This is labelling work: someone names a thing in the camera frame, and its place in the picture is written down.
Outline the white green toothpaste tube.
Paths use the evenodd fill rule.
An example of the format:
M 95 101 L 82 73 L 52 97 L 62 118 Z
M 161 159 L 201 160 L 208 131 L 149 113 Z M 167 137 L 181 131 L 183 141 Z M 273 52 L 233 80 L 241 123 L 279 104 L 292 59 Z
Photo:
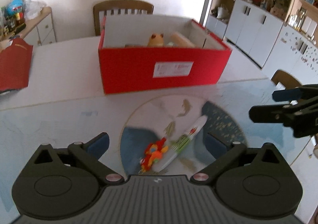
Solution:
M 200 116 L 172 145 L 168 146 L 168 151 L 162 159 L 152 165 L 152 170 L 158 173 L 167 168 L 203 129 L 207 119 L 206 115 Z

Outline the tan wooden block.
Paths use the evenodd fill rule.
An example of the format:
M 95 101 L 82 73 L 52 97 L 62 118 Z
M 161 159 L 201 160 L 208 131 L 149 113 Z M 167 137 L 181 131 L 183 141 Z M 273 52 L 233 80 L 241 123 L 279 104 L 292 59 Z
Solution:
M 179 32 L 174 32 L 170 36 L 170 40 L 177 47 L 195 48 L 195 44 Z

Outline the red cardboard box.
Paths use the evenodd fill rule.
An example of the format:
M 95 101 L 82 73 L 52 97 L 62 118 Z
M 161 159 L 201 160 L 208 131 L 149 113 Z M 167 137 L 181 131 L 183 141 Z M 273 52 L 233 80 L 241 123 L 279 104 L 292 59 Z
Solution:
M 179 32 L 195 48 L 175 46 Z M 163 47 L 148 47 L 153 33 L 164 34 Z M 232 50 L 190 18 L 143 14 L 105 16 L 98 47 L 105 94 L 214 85 Z

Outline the blue globe toy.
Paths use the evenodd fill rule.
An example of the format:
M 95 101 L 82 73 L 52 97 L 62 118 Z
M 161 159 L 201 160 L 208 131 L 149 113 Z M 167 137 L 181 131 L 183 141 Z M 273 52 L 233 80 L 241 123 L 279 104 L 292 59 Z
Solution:
M 6 8 L 7 15 L 14 16 L 17 13 L 23 12 L 23 0 L 12 0 Z

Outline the wooden chair at right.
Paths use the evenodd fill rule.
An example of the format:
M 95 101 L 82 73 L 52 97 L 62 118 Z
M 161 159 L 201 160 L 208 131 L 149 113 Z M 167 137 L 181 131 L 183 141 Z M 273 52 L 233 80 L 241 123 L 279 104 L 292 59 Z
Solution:
M 277 86 L 281 83 L 286 89 L 294 89 L 302 84 L 292 75 L 284 70 L 278 69 L 271 78 L 271 81 Z

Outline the white sideboard cabinet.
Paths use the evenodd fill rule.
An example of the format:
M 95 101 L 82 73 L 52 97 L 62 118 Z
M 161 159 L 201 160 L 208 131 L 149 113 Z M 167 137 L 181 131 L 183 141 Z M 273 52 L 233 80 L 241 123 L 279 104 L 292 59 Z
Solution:
M 44 7 L 38 17 L 27 20 L 26 27 L 15 34 L 34 47 L 45 46 L 57 42 L 52 19 L 52 9 Z

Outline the white wall cabinet unit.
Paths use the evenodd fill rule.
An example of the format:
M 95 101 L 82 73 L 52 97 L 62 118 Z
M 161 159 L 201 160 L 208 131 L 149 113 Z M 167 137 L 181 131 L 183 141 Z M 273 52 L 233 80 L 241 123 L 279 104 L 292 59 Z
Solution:
M 317 82 L 317 0 L 206 0 L 205 27 L 268 77 L 284 70 Z

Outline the wooden chair behind table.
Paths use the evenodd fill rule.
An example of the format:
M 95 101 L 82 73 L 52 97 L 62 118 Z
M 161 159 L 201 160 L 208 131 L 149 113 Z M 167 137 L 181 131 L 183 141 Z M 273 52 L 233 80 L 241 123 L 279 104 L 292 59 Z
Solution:
M 153 14 L 154 5 L 143 0 L 105 0 L 93 5 L 95 35 L 99 36 L 104 16 Z

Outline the tan spotted pig toy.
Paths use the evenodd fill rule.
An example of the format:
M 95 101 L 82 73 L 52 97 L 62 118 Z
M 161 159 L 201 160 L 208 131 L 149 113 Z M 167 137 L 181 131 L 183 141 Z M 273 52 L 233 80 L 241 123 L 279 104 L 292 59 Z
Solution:
M 163 47 L 164 46 L 164 34 L 153 33 L 148 40 L 148 47 Z

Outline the red paper bag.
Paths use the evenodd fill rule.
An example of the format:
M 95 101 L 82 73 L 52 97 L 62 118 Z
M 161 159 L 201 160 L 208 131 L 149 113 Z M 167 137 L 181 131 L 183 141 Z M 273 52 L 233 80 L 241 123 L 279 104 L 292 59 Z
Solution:
M 20 90 L 29 85 L 33 46 L 22 38 L 12 40 L 1 51 L 1 93 Z

